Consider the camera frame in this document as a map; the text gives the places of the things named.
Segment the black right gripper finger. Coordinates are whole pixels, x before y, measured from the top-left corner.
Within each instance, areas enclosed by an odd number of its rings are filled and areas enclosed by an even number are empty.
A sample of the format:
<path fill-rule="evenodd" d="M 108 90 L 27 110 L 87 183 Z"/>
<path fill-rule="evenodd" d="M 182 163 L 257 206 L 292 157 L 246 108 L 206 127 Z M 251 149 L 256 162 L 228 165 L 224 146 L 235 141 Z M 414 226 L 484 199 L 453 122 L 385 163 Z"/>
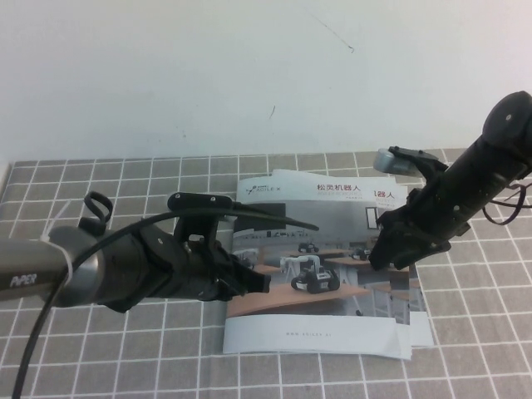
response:
<path fill-rule="evenodd" d="M 382 229 L 368 259 L 375 271 L 389 267 L 402 270 L 410 266 L 404 233 L 394 229 Z"/>
<path fill-rule="evenodd" d="M 399 254 L 393 260 L 393 265 L 397 270 L 402 270 L 420 260 L 432 255 L 445 253 L 450 249 L 451 244 L 449 241 L 445 241 L 442 244 L 407 246 L 399 251 Z"/>

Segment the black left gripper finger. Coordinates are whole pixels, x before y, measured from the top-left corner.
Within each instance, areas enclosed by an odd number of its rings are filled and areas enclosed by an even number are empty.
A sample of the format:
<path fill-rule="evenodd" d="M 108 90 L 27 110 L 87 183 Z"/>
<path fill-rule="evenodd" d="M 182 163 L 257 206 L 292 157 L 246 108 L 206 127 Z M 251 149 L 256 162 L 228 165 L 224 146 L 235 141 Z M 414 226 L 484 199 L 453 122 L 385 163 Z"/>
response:
<path fill-rule="evenodd" d="M 268 293 L 270 290 L 271 277 L 249 268 L 240 259 L 235 264 L 235 277 L 243 289 L 243 294 Z"/>
<path fill-rule="evenodd" d="M 234 297 L 244 296 L 246 294 L 246 287 L 239 282 L 225 282 L 221 283 L 221 300 L 230 301 Z"/>

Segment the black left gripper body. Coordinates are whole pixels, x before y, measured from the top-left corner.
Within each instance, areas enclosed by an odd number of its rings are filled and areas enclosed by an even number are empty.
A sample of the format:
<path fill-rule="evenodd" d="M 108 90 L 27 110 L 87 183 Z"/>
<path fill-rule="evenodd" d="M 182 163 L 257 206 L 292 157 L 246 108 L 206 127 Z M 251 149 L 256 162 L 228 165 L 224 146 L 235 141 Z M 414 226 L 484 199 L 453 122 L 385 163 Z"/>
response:
<path fill-rule="evenodd" d="M 166 298 L 222 301 L 221 283 L 238 282 L 236 258 L 217 239 L 184 241 L 178 249 L 176 264 L 165 284 Z"/>

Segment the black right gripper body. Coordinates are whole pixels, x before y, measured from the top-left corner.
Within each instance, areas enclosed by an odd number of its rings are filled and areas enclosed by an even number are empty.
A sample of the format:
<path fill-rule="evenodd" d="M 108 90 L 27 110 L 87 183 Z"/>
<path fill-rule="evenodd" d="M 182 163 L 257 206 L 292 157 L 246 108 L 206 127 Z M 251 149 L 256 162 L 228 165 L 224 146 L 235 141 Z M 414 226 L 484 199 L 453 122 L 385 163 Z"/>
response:
<path fill-rule="evenodd" d="M 406 204 L 378 220 L 379 249 L 429 249 L 445 246 L 469 229 L 470 178 L 435 177 L 414 189 Z"/>

